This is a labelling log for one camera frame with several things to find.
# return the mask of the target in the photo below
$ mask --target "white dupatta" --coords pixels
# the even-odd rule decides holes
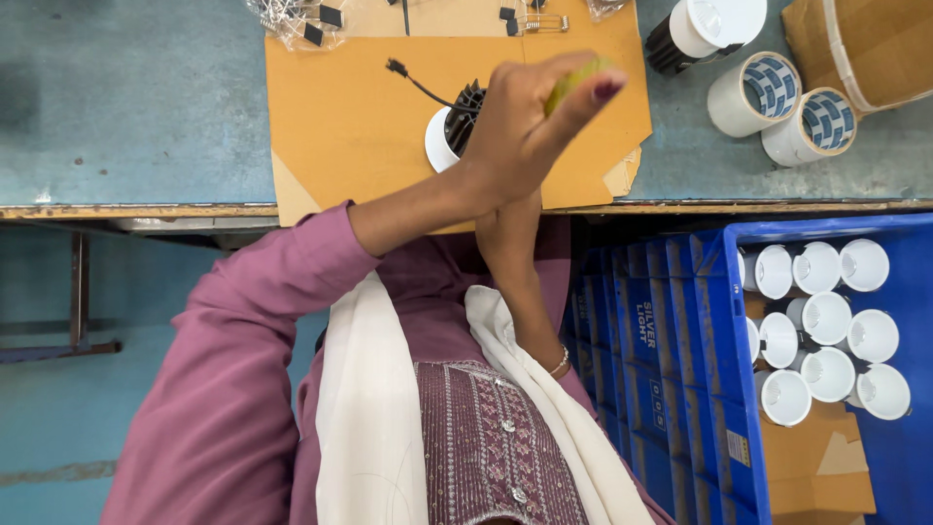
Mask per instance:
[[[591,525],[652,524],[599,425],[515,344],[502,295],[473,286],[465,302],[483,356],[522,387],[550,428]],[[375,272],[330,308],[315,424],[320,525],[428,525],[418,385],[398,315]]]

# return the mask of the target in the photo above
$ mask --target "black cable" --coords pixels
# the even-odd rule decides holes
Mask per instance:
[[[460,110],[460,111],[466,111],[466,112],[468,112],[468,113],[479,113],[479,112],[480,112],[480,110],[479,110],[478,108],[469,107],[469,106],[460,106],[459,104],[451,104],[450,102],[447,102],[446,100],[444,100],[444,99],[440,98],[439,96],[433,94],[433,93],[432,93],[431,91],[429,91],[425,86],[422,86],[422,85],[421,85],[421,82],[419,82],[418,80],[415,80],[414,78],[410,77],[409,74],[408,74],[408,69],[405,67],[405,64],[399,62],[398,60],[396,60],[396,59],[394,59],[394,58],[390,58],[390,59],[389,59],[389,62],[385,65],[385,68],[388,69],[389,71],[392,71],[392,72],[395,72],[395,73],[400,74],[402,77],[407,78],[408,80],[411,80],[411,83],[414,84],[416,88],[418,88],[419,90],[421,90],[422,92],[424,92],[427,96],[433,98],[435,101],[440,102],[441,104],[443,104],[443,105],[445,105],[445,106],[447,106],[447,107],[449,107],[449,108],[451,108],[451,109],[457,109],[457,110]]]

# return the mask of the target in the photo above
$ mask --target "crate label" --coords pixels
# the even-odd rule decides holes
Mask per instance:
[[[654,426],[667,432],[667,425],[664,419],[664,396],[661,394],[661,383],[650,379],[651,384],[651,412],[653,413]]]
[[[748,458],[748,440],[729,429],[726,429],[726,439],[729,441],[729,457],[746,467],[751,467],[752,462]]]
[[[635,305],[635,314],[638,316],[638,333],[642,343],[649,348],[655,348],[657,339],[654,333],[654,308],[650,301],[645,301],[641,305]]]

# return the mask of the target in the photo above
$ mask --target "fingernail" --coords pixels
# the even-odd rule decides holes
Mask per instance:
[[[592,100],[601,106],[612,100],[612,97],[616,96],[616,93],[618,93],[621,89],[622,84],[620,82],[607,80],[593,88]]]

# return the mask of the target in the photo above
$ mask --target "plastic bag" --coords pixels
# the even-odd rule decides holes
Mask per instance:
[[[244,0],[266,35],[289,51],[333,50],[346,40],[343,2],[322,0]]]
[[[601,21],[613,15],[622,6],[629,3],[629,0],[586,0],[590,7],[590,20]]]

